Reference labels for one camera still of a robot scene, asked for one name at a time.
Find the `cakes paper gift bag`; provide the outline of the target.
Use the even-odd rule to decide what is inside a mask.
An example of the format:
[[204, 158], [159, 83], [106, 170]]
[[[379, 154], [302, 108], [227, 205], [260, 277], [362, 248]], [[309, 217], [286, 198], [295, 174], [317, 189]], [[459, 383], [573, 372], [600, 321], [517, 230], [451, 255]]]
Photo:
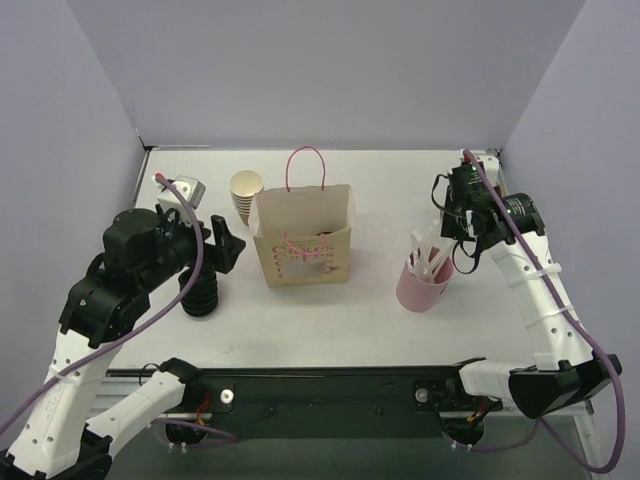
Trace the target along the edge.
[[[249, 231], [267, 285], [340, 284], [350, 278], [355, 199], [348, 184], [285, 186], [254, 196]], [[324, 231], [331, 235], [318, 236]]]

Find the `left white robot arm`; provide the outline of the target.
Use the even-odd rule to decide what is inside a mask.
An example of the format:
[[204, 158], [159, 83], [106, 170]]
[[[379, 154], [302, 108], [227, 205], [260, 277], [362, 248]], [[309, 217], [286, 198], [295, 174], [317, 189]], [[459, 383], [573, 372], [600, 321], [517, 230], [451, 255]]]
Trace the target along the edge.
[[198, 291], [204, 279], [235, 267], [245, 241], [219, 215], [205, 228], [174, 208], [133, 209], [114, 218], [103, 246], [69, 292], [45, 383], [26, 401], [31, 414], [1, 453], [4, 479], [103, 479], [123, 446], [157, 417], [206, 401], [202, 370], [171, 358], [110, 410], [89, 415], [151, 293], [174, 275], [182, 278], [180, 298]]

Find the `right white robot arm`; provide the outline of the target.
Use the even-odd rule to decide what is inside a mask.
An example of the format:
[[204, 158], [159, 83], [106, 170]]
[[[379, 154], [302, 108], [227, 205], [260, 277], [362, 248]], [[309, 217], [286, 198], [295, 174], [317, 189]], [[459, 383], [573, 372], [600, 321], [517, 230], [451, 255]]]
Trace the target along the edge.
[[472, 242], [473, 260], [488, 253], [501, 270], [527, 330], [529, 367], [486, 359], [466, 363], [443, 384], [446, 401], [464, 408], [478, 396], [512, 401], [536, 419], [618, 387], [621, 364], [584, 337], [549, 251], [543, 220], [526, 194], [500, 196], [484, 167], [464, 162], [448, 174], [441, 234]]

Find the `stack of black lids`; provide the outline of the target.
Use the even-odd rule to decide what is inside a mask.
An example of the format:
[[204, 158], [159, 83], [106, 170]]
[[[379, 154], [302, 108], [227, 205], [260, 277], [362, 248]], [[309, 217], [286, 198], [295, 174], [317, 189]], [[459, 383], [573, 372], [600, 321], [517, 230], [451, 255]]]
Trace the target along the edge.
[[218, 280], [215, 271], [200, 273], [181, 300], [184, 312], [195, 318], [211, 314], [218, 306]]

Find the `stack of brown paper cups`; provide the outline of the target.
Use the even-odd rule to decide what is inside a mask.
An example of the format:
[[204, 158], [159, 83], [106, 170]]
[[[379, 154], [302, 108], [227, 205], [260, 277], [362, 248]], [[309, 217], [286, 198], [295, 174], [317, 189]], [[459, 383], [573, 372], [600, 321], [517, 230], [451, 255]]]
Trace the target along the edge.
[[253, 198], [264, 190], [261, 175], [254, 170], [236, 172], [230, 179], [229, 190], [240, 219], [248, 225]]

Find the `pink cup holding straws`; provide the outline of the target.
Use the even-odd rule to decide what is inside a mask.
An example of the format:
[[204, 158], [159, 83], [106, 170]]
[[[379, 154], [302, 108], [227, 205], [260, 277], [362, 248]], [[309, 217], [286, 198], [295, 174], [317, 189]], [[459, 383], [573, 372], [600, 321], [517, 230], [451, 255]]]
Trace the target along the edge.
[[434, 307], [446, 290], [454, 273], [448, 257], [432, 282], [426, 282], [414, 274], [415, 253], [411, 253], [396, 285], [396, 299], [408, 311], [423, 313]]

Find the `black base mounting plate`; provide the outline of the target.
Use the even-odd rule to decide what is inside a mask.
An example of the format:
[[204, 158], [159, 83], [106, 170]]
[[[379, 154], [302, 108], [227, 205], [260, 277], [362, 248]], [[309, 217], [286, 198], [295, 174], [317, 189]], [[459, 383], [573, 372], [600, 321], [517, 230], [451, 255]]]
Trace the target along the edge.
[[422, 439], [471, 442], [501, 402], [464, 392], [457, 366], [210, 368], [175, 413], [201, 413], [241, 440]]

